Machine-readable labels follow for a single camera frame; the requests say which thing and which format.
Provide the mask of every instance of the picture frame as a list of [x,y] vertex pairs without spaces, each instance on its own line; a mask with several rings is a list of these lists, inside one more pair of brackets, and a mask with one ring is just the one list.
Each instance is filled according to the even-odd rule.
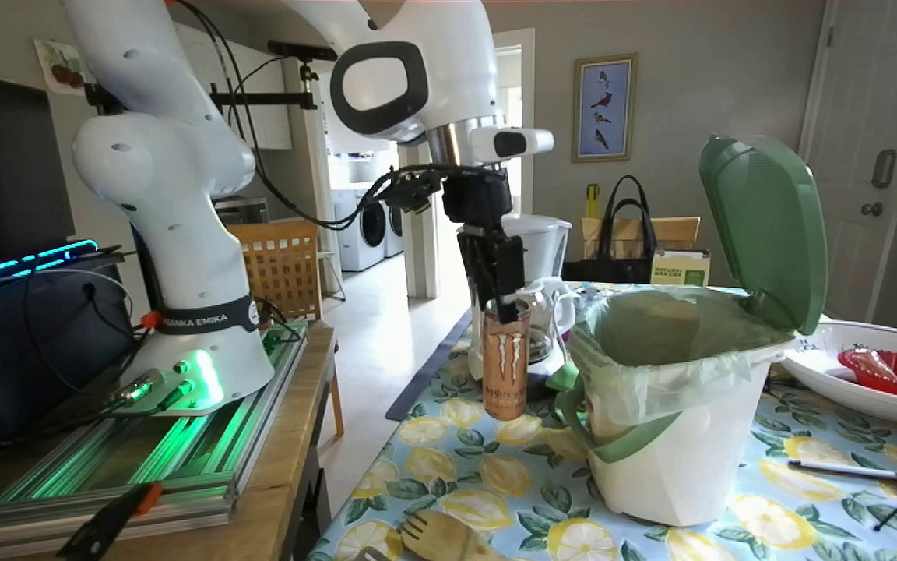
[[640,57],[577,62],[575,159],[630,159]]

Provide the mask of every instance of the floral tablecloth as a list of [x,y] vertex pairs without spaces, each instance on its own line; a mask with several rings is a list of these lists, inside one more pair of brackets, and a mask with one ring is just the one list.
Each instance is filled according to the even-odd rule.
[[399,527],[423,509],[472,525],[504,558],[897,561],[897,513],[888,517],[897,484],[791,472],[787,457],[897,472],[897,423],[848,411],[775,371],[719,520],[659,527],[604,509],[583,446],[551,420],[549,402],[496,420],[465,354],[453,354],[313,561],[413,558]]

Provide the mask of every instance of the plate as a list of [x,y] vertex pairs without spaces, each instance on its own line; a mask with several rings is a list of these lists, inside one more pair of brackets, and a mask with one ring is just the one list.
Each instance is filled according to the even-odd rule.
[[855,382],[852,369],[837,361],[837,351],[855,347],[897,351],[897,328],[823,321],[820,331],[805,336],[798,348],[787,348],[782,361],[812,392],[855,411],[897,420],[897,395]]

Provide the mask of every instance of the green lid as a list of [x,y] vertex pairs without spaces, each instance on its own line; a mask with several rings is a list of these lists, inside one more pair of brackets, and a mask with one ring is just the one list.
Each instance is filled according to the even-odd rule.
[[702,181],[749,308],[774,328],[812,334],[828,259],[818,177],[775,139],[715,137]]

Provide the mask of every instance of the black bag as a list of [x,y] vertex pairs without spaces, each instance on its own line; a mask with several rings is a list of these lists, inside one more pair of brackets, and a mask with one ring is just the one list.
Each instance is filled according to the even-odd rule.
[[[616,201],[616,194],[625,181],[635,183],[635,195]],[[640,259],[614,259],[611,255],[614,219],[625,210],[640,211],[640,228],[642,228],[642,255]],[[656,231],[656,222],[647,211],[646,189],[642,189],[635,176],[622,176],[614,183],[608,206],[604,206],[599,255],[583,259],[583,261],[564,261],[564,282],[647,283],[656,252],[659,252],[659,231]]]

